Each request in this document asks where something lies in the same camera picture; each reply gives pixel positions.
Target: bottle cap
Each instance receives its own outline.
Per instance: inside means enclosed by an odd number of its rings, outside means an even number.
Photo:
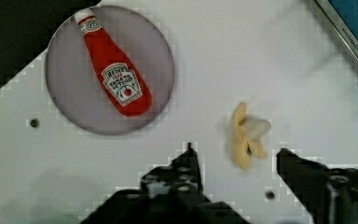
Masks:
[[[88,9],[88,8],[82,9],[75,14],[75,21],[77,23],[79,23],[80,21],[86,19],[89,16],[93,16],[93,15],[94,15],[94,13],[90,9]]]

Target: gray plate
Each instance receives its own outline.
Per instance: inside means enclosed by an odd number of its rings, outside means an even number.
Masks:
[[[73,18],[57,31],[48,47],[48,91],[55,105],[77,126],[93,133],[129,133],[154,120],[168,103],[174,82],[172,52],[159,29],[137,12],[122,7],[97,7],[92,11],[141,73],[152,93],[153,105],[142,116],[130,119],[116,110],[95,76]]]

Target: dark background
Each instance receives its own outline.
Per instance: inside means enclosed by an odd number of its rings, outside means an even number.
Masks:
[[[0,0],[0,88],[47,48],[58,27],[101,0]]]

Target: white table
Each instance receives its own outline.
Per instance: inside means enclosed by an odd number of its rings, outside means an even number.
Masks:
[[[0,224],[78,223],[116,190],[137,188],[185,142],[199,152],[205,194],[255,224],[310,223],[275,172],[281,147],[358,168],[358,75],[306,0],[103,1],[112,4],[146,15],[174,48],[166,113],[128,135],[82,131],[49,98],[42,53],[0,90]],[[272,123],[268,158],[248,172],[227,153],[227,124],[241,101]],[[40,128],[29,127],[33,118]]]

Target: ketchup bottle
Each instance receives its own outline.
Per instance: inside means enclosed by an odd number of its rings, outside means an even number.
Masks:
[[[142,115],[152,105],[152,96],[135,66],[91,10],[78,11],[75,20],[84,36],[97,78],[110,101],[127,117]]]

